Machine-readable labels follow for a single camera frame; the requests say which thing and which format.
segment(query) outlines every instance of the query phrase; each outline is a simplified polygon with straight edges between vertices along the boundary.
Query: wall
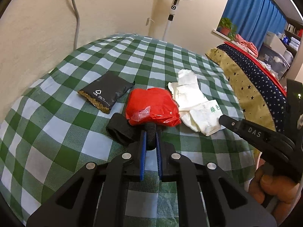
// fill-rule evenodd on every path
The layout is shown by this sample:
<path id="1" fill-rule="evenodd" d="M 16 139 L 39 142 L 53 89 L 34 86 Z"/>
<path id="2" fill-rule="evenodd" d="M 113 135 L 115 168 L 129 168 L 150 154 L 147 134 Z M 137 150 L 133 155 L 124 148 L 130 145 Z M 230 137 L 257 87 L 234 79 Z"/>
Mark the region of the wall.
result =
<path id="1" fill-rule="evenodd" d="M 148 35 L 162 39 L 172 0 L 154 0 Z M 212 33 L 216 29 L 227 0 L 181 0 L 167 41 L 199 54 L 223 43 Z"/>
<path id="2" fill-rule="evenodd" d="M 78 47 L 118 32 L 147 35 L 153 0 L 76 0 Z M 12 0 L 0 19 L 0 123 L 21 93 L 73 50 L 70 0 Z"/>
<path id="3" fill-rule="evenodd" d="M 297 75 L 295 76 L 295 80 L 303 83 L 303 65 L 302 65 L 302 62 L 303 62 L 303 46 L 302 46 L 302 44 L 300 44 L 299 50 L 296 54 L 296 58 L 294 59 L 294 62 L 293 62 L 291 67 L 295 68 L 295 66 L 296 66 L 296 68 L 299 68 L 299 70 L 297 71 Z M 292 71 L 296 72 L 296 69 L 293 69 L 292 71 L 291 70 L 292 69 L 289 69 L 289 74 L 287 74 L 287 77 L 289 77 L 289 78 L 291 78 Z"/>

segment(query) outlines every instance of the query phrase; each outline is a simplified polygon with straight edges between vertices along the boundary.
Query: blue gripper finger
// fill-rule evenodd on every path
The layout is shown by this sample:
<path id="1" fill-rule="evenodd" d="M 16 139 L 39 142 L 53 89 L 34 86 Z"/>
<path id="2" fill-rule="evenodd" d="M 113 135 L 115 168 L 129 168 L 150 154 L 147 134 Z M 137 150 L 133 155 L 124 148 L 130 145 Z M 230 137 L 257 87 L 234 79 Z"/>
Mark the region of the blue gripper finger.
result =
<path id="1" fill-rule="evenodd" d="M 156 133 L 156 151 L 157 151 L 158 175 L 160 180 L 162 180 L 162 176 L 163 176 L 162 156 L 161 156 L 161 148 L 160 148 L 160 140 L 159 140 L 158 132 Z"/>
<path id="2" fill-rule="evenodd" d="M 145 157 L 146 157 L 146 132 L 144 132 L 141 157 L 140 157 L 140 181 L 143 181 L 144 179 Z"/>

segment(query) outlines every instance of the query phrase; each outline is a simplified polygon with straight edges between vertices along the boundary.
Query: metal screw head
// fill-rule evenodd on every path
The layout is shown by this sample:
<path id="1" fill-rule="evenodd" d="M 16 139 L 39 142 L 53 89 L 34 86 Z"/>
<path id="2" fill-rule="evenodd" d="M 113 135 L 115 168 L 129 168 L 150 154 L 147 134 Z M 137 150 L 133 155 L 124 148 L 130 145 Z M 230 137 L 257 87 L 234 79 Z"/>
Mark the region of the metal screw head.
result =
<path id="1" fill-rule="evenodd" d="M 173 154 L 172 154 L 172 158 L 173 158 L 173 159 L 180 159 L 180 158 L 181 158 L 181 155 L 178 154 L 178 153 L 173 153 Z"/>
<path id="2" fill-rule="evenodd" d="M 122 158 L 123 159 L 130 159 L 131 158 L 131 154 L 130 153 L 124 153 L 124 154 L 122 154 Z"/>
<path id="3" fill-rule="evenodd" d="M 90 162 L 90 163 L 87 163 L 87 164 L 86 164 L 86 168 L 89 169 L 89 170 L 94 169 L 95 166 L 96 166 L 96 165 L 95 165 L 95 163 L 93 163 L 93 162 Z"/>
<path id="4" fill-rule="evenodd" d="M 215 163 L 210 162 L 207 164 L 207 167 L 208 169 L 214 170 L 217 168 L 217 165 Z"/>

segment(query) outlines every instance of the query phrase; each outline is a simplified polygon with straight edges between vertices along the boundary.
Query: starry quilt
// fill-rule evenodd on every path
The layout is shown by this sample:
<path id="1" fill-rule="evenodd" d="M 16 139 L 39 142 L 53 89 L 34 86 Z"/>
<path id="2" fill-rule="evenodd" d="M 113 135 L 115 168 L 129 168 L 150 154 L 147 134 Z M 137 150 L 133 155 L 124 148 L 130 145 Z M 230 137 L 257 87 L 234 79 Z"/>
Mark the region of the starry quilt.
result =
<path id="1" fill-rule="evenodd" d="M 225 42 L 207 57 L 223 69 L 247 120 L 283 132 L 286 93 L 253 57 Z"/>

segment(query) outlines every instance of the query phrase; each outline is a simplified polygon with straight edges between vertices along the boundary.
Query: gold zigzag trim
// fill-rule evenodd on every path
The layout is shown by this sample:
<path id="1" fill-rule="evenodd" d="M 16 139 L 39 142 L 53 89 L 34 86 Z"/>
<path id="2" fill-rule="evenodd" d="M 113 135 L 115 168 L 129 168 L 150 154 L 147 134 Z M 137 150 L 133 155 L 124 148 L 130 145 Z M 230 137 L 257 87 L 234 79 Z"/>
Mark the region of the gold zigzag trim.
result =
<path id="1" fill-rule="evenodd" d="M 95 98 L 90 97 L 89 94 L 85 93 L 83 90 L 79 90 L 78 93 L 86 97 L 96 108 L 104 112 L 105 114 L 109 114 L 110 110 L 107 107 L 104 107 L 100 102 L 98 102 Z"/>

